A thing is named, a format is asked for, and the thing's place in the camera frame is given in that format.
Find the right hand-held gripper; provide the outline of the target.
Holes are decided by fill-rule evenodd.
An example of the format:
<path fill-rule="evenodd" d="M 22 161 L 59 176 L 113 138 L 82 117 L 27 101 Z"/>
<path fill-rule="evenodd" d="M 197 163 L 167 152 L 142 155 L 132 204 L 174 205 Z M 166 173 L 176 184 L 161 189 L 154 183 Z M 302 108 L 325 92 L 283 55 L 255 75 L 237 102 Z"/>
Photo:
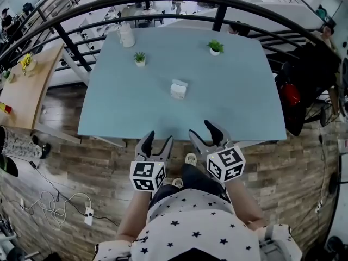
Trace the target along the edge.
<path fill-rule="evenodd" d="M 243 174 L 246 164 L 240 147 L 233 146 L 214 152 L 215 146 L 225 147 L 232 141 L 232 138 L 229 132 L 219 125 L 208 120 L 205 120 L 204 124 L 210 131 L 213 145 L 207 144 L 191 129 L 189 130 L 189 138 L 199 154 L 207 154 L 207 171 L 220 183 L 240 177 Z"/>

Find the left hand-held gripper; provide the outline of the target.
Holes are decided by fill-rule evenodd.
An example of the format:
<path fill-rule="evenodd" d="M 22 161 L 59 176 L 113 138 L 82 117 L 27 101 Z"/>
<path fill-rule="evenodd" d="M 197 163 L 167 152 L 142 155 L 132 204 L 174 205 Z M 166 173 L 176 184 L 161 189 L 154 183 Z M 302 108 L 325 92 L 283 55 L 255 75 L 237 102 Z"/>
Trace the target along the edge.
<path fill-rule="evenodd" d="M 166 165 L 173 147 L 173 136 L 169 136 L 161 151 L 151 156 L 155 132 L 148 132 L 135 147 L 135 160 L 131 162 L 129 178 L 136 191 L 156 192 L 166 178 Z"/>

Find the small white jar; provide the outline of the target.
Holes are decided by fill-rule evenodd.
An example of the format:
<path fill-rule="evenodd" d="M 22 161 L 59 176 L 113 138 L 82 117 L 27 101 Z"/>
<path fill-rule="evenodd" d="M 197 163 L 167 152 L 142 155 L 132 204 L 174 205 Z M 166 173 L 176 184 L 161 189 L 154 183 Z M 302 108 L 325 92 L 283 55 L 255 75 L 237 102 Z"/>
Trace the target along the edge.
<path fill-rule="evenodd" d="M 175 99 L 178 99 L 178 100 L 184 99 L 186 91 L 187 91 L 186 87 L 179 86 L 179 85 L 176 85 L 176 84 L 173 84 L 173 83 L 171 84 L 170 94 Z"/>

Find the person's right forearm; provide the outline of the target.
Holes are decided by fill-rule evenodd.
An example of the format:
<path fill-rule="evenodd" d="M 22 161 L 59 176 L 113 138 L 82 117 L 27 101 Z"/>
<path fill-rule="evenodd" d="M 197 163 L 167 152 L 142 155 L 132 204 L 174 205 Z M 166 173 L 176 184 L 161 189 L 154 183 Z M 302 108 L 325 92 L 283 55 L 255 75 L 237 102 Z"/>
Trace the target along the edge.
<path fill-rule="evenodd" d="M 236 216 L 251 230 L 268 225 L 258 202 L 239 178 L 225 182 L 225 187 Z"/>

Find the person's left forearm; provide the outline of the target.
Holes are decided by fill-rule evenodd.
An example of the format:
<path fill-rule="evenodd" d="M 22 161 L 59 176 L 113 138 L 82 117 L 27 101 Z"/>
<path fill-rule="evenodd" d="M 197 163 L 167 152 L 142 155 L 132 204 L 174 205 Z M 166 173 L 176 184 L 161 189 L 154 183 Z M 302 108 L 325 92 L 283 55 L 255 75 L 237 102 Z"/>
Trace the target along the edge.
<path fill-rule="evenodd" d="M 135 191 L 117 230 L 116 240 L 133 242 L 146 225 L 150 192 Z"/>

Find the light blue table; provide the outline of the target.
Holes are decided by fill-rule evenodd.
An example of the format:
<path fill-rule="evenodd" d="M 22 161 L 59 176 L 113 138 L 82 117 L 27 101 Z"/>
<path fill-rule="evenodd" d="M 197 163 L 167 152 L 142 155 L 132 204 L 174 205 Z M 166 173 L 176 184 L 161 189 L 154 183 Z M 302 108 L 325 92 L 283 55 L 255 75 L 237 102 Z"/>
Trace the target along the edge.
<path fill-rule="evenodd" d="M 145 28 L 124 48 L 110 32 L 90 75 L 78 134 L 140 139 L 188 140 L 196 131 L 210 140 L 204 121 L 226 129 L 234 141 L 284 140 L 282 107 L 259 41 L 212 30 Z M 224 53 L 211 55 L 217 40 Z M 136 52 L 146 65 L 137 67 Z M 188 83 L 185 98 L 170 94 L 172 80 Z"/>

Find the person's black trousers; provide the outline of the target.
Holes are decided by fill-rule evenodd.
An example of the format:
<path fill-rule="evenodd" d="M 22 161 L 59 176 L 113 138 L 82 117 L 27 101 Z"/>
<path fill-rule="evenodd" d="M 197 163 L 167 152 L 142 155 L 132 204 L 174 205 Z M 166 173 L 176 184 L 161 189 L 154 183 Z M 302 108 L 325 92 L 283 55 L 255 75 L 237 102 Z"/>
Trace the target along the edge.
<path fill-rule="evenodd" d="M 230 203 L 230 200 L 222 185 L 219 182 L 208 177 L 195 166 L 191 164 L 183 164 L 181 167 L 181 173 L 183 187 L 178 188 L 174 185 L 169 184 L 161 186 L 151 199 L 150 207 L 156 204 L 158 201 L 185 189 L 196 189 L 207 192 L 209 194 L 218 196 L 219 198 L 224 199 L 225 201 Z"/>

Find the person's star print shirt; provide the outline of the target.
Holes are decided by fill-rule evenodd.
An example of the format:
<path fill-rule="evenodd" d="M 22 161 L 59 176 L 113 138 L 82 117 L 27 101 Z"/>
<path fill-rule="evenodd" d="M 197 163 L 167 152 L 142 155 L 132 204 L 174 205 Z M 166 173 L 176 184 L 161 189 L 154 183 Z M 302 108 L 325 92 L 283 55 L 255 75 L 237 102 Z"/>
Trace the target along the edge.
<path fill-rule="evenodd" d="M 133 241 L 105 241 L 93 261 L 301 261 L 285 224 L 255 231 L 237 218 L 232 204 L 185 189 L 151 207 Z"/>

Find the green plant in round pot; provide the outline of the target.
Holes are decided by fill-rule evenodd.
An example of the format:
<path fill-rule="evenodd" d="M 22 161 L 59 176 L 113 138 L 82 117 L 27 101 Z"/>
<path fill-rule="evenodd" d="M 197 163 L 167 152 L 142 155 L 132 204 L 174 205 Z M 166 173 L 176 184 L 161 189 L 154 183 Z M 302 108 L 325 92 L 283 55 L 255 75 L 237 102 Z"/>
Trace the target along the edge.
<path fill-rule="evenodd" d="M 223 44 L 219 43 L 217 40 L 211 40 L 207 46 L 209 47 L 209 51 L 213 56 L 218 56 L 221 53 L 224 53 Z"/>

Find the red helmet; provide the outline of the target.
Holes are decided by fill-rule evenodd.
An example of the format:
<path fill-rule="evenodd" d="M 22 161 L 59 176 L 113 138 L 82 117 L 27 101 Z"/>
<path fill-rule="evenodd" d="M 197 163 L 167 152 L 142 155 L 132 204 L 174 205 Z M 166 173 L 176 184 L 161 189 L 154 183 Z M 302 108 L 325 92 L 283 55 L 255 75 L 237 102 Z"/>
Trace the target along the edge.
<path fill-rule="evenodd" d="M 300 103 L 300 92 L 296 86 L 291 83 L 283 84 L 280 88 L 279 94 L 282 104 L 284 104 L 286 107 L 294 107 Z"/>

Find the white water bottle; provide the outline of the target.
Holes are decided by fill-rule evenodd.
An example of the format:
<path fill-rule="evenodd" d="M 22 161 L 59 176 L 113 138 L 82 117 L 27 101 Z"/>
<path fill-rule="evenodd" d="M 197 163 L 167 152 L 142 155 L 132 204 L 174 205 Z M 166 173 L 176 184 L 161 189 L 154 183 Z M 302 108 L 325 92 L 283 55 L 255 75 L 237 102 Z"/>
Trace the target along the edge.
<path fill-rule="evenodd" d="M 127 22 L 121 22 L 118 25 L 116 32 L 119 36 L 120 44 L 124 48 L 130 48 L 135 45 L 135 37 L 133 35 L 130 24 L 128 24 Z"/>

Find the black metal railing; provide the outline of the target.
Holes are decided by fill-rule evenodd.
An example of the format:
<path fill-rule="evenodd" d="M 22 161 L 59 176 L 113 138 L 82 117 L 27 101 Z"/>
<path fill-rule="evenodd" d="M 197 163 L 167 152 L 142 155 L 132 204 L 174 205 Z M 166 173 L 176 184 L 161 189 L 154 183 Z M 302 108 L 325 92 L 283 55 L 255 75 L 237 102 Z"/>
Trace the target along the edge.
<path fill-rule="evenodd" d="M 274 32 L 270 32 L 256 26 L 252 26 L 248 23 L 242 23 L 236 17 L 229 18 L 226 15 L 227 15 L 227 10 L 230 8 L 237 9 L 244 13 L 250 13 L 252 15 L 265 18 L 269 21 L 276 22 L 280 25 L 285 26 L 287 29 L 286 31 L 288 33 L 291 33 L 291 32 L 297 33 L 299 36 L 310 40 L 311 42 L 316 44 L 312 50 L 313 53 L 317 53 L 320 56 L 327 56 L 328 61 L 334 67 L 338 67 L 339 64 L 341 64 L 342 62 L 342 60 L 333 50 L 329 49 L 323 42 L 317 39 L 310 31 L 304 29 L 300 25 L 294 23 L 293 21 L 271 10 L 265 9 L 263 7 L 260 7 L 252 3 L 243 2 L 241 0 L 185 0 L 185 1 L 195 1 L 195 2 L 205 2 L 208 4 L 215 4 L 217 7 L 216 7 L 216 14 L 214 17 L 200 16 L 200 15 L 149 14 L 149 15 L 136 15 L 136 16 L 114 18 L 114 19 L 107 20 L 105 22 L 102 22 L 102 21 L 95 22 L 90 25 L 86 25 L 84 27 L 71 29 L 69 31 L 65 31 L 63 27 L 61 26 L 61 23 L 64 21 L 69 21 L 75 17 L 80 17 L 83 14 L 88 14 L 92 11 L 101 10 L 101 9 L 105 9 L 105 8 L 109 8 L 109 7 L 117 6 L 117 5 L 128 4 L 131 2 L 145 2 L 145 1 L 166 1 L 166 0 L 96 0 L 93 2 L 89 2 L 86 5 L 78 6 L 72 10 L 69 10 L 63 13 L 62 15 L 58 15 L 52 20 L 45 22 L 36 31 L 25 35 L 23 38 L 19 39 L 17 43 L 13 44 L 6 51 L 4 51 L 4 53 L 0 55 L 0 69 L 3 67 L 14 67 L 17 63 L 17 60 L 23 58 L 25 54 L 30 53 L 36 49 L 36 47 L 33 46 L 32 48 L 29 48 L 26 51 L 22 52 L 21 54 L 11 58 L 10 55 L 12 54 L 14 50 L 19 48 L 21 43 L 29 39 L 32 39 L 33 37 L 53 27 L 54 30 L 58 33 L 57 38 L 62 39 L 62 41 L 66 45 L 66 48 L 68 48 L 73 53 L 74 59 L 79 62 L 79 65 L 84 67 L 87 71 L 90 71 L 91 70 L 90 67 L 94 64 L 94 62 L 92 61 L 87 62 L 84 58 L 84 55 L 81 54 L 81 52 L 79 51 L 78 46 L 80 44 L 88 44 L 94 41 L 102 41 L 102 40 L 105 40 L 106 38 L 104 36 L 100 36 L 100 37 L 95 37 L 89 40 L 81 41 L 80 43 L 78 42 L 74 43 L 72 42 L 70 38 L 71 34 L 80 32 L 84 29 L 91 29 L 94 27 L 98 27 L 103 25 L 104 23 L 110 24 L 110 23 L 120 23 L 122 21 L 128 22 L 128 21 L 149 20 L 149 19 L 155 20 L 157 18 L 163 19 L 163 20 L 164 19 L 179 19 L 179 20 L 194 20 L 194 21 L 200 21 L 200 22 L 210 22 L 212 24 L 212 30 L 216 32 L 220 31 L 222 28 L 222 25 L 224 24 L 228 24 L 228 25 L 235 24 L 239 27 L 244 27 L 246 29 L 254 31 L 258 35 L 271 36 L 274 39 L 278 39 L 281 44 L 289 44 L 296 47 L 296 49 L 299 52 L 298 55 L 293 55 L 291 53 L 281 51 L 269 45 L 262 45 L 262 49 L 266 51 L 282 54 L 284 59 L 286 60 L 297 61 L 298 59 L 309 57 L 310 49 L 308 45 L 299 46 L 297 43 L 289 39 L 286 39 Z"/>

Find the black chair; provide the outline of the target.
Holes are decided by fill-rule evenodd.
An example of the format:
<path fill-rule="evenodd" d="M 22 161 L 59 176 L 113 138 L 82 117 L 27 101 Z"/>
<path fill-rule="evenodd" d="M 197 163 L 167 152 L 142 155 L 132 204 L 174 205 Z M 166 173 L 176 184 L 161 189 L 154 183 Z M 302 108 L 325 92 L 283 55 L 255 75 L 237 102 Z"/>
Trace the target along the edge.
<path fill-rule="evenodd" d="M 301 95 L 300 103 L 294 107 L 286 107 L 281 102 L 285 127 L 293 136 L 301 133 L 306 123 L 307 109 L 323 91 L 335 84 L 339 63 L 336 54 L 321 42 L 315 46 L 307 43 L 302 48 L 295 49 L 292 58 L 282 64 L 275 78 L 278 93 L 283 84 L 291 83 Z"/>

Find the wooden table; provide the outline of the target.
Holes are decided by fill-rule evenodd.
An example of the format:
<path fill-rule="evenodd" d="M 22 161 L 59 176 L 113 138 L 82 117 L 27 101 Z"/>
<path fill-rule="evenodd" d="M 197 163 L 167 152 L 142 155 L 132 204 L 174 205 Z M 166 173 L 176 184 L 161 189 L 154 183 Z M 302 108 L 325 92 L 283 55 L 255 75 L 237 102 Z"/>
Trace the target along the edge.
<path fill-rule="evenodd" d="M 0 103 L 11 107 L 10 114 L 0 110 L 0 126 L 24 131 L 40 130 L 40 113 L 48 84 L 62 56 L 60 43 L 33 56 L 33 71 L 24 74 L 20 64 L 11 69 L 13 80 L 6 82 L 0 93 Z"/>

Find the black and green bag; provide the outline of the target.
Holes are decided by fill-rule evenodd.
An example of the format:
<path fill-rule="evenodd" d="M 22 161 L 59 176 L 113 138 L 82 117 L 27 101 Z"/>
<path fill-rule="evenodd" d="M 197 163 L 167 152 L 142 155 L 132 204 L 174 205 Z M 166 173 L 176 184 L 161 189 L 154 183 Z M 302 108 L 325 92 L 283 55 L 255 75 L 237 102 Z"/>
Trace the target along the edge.
<path fill-rule="evenodd" d="M 0 154 L 0 169 L 14 177 L 18 177 L 18 168 L 14 161 L 2 154 Z"/>

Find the yellow flowers in pot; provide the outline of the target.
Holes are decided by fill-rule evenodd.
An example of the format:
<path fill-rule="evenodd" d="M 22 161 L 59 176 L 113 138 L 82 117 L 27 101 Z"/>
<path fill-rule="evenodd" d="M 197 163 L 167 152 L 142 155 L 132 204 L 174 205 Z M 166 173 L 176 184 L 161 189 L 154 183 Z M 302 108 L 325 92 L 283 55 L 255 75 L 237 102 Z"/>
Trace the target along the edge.
<path fill-rule="evenodd" d="M 27 53 L 20 60 L 20 64 L 21 64 L 23 73 L 26 74 L 28 72 L 32 72 L 35 69 L 37 62 L 30 53 Z"/>

